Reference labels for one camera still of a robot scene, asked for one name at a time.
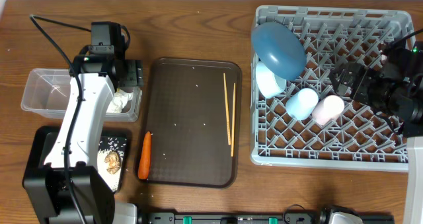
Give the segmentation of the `white napkin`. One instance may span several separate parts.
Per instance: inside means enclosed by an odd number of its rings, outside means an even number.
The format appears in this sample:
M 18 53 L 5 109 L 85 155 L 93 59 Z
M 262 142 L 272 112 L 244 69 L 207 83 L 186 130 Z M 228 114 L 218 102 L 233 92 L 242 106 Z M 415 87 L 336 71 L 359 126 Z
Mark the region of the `white napkin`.
M 108 105 L 106 112 L 113 114 L 121 113 L 128 102 L 132 100 L 133 95 L 134 93 L 127 93 L 122 89 L 118 89 L 115 92 L 112 101 Z

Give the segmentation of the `pink plastic cup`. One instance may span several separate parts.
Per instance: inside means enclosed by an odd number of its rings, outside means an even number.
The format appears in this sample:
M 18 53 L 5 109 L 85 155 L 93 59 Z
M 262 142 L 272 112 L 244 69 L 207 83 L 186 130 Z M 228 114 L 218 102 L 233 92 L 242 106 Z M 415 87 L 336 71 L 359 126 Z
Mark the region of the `pink plastic cup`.
M 320 101 L 312 112 L 312 118 L 323 126 L 330 120 L 336 120 L 344 110 L 344 101 L 336 95 L 330 95 Z

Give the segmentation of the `light blue plastic cup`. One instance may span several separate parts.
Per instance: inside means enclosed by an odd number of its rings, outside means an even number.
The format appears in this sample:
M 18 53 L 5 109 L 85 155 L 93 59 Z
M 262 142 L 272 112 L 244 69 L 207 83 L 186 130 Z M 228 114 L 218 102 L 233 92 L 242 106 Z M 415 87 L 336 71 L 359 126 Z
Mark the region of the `light blue plastic cup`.
M 319 96 L 313 89 L 301 89 L 286 102 L 286 111 L 296 120 L 305 120 L 311 115 L 318 101 Z

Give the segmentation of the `dark blue plate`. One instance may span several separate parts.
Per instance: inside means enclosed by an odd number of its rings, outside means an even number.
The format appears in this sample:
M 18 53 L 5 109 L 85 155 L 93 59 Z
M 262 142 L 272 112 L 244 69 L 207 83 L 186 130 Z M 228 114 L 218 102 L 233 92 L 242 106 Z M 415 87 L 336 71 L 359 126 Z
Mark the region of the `dark blue plate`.
M 305 49 L 298 37 L 280 23 L 265 22 L 253 28 L 251 43 L 263 64 L 287 81 L 297 79 L 307 65 Z

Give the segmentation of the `light blue bowl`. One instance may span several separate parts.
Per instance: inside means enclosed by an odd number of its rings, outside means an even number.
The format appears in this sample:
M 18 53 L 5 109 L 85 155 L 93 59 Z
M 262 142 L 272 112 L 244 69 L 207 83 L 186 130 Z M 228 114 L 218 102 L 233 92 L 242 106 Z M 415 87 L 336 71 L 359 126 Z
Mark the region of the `light blue bowl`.
M 286 80 L 275 75 L 262 61 L 256 64 L 256 82 L 265 98 L 272 98 L 285 91 Z

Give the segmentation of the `brown food scrap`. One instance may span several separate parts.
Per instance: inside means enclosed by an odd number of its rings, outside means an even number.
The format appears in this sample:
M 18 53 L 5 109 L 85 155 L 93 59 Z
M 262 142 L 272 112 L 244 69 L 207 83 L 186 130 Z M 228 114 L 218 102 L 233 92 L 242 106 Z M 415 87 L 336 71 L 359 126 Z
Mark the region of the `brown food scrap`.
M 106 171 L 109 174 L 116 174 L 121 169 L 120 156 L 115 151 L 109 152 L 104 158 L 104 162 L 108 165 Z

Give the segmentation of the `white rice pile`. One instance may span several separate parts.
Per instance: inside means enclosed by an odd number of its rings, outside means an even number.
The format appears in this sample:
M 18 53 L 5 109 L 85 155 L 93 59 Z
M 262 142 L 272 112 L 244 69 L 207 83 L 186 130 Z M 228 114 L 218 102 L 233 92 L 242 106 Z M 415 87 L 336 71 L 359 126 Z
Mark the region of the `white rice pile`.
M 126 158 L 126 148 L 127 139 L 125 137 L 102 136 L 99 141 L 97 153 L 97 170 L 113 192 L 117 192 L 120 188 L 120 179 Z M 116 174 L 109 174 L 106 171 L 108 165 L 104 162 L 104 158 L 111 151 L 117 152 L 120 156 L 121 169 Z

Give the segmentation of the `wooden chopstick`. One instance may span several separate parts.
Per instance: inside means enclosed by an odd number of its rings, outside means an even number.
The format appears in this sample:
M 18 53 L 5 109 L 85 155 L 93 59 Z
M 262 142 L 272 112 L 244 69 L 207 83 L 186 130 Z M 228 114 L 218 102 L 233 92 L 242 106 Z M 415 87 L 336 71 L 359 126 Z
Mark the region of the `wooden chopstick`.
M 235 148 L 235 108 L 236 108 L 236 83 L 233 84 L 233 101 L 232 101 L 232 126 L 231 126 L 231 157 L 234 156 Z
M 226 74 L 223 73 L 223 88 L 224 88 L 224 99 L 225 99 L 225 117 L 226 117 L 226 126 L 227 126 L 227 140 L 228 145 L 231 145 L 231 130 L 230 130 L 230 121 L 229 121 L 229 104 L 228 104 L 228 95 L 227 95 L 227 80 Z

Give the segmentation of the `orange carrot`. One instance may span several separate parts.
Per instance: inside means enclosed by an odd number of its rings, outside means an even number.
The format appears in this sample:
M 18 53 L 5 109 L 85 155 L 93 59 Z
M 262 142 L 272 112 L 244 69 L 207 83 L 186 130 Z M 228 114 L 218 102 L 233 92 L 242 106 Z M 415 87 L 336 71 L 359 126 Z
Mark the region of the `orange carrot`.
M 137 176 L 140 180 L 146 180 L 149 176 L 151 165 L 151 132 L 148 131 L 143 139 L 141 157 L 139 160 L 139 167 Z

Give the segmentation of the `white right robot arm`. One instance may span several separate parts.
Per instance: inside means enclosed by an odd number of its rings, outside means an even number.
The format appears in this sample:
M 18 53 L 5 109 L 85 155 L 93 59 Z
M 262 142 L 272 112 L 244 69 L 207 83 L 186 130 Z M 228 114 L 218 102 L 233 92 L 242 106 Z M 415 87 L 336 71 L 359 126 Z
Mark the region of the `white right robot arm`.
M 402 39 L 388 45 L 382 54 L 387 57 L 381 69 L 359 63 L 344 63 L 332 69 L 330 81 L 336 94 L 345 95 L 370 106 L 388 117 L 403 121 L 394 133 L 407 139 L 408 186 L 404 209 L 405 223 L 422 222 L 422 42 L 405 48 Z

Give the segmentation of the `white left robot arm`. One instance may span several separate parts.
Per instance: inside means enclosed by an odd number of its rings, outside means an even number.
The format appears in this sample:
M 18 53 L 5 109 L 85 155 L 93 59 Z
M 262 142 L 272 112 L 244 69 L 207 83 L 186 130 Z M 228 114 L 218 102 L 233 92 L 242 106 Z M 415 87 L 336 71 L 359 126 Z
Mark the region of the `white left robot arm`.
M 106 111 L 120 87 L 140 87 L 141 61 L 127 60 L 128 29 L 92 22 L 91 43 L 69 59 L 70 98 L 49 153 L 47 128 L 34 137 L 22 179 L 40 223 L 137 223 L 137 207 L 118 202 L 97 170 Z

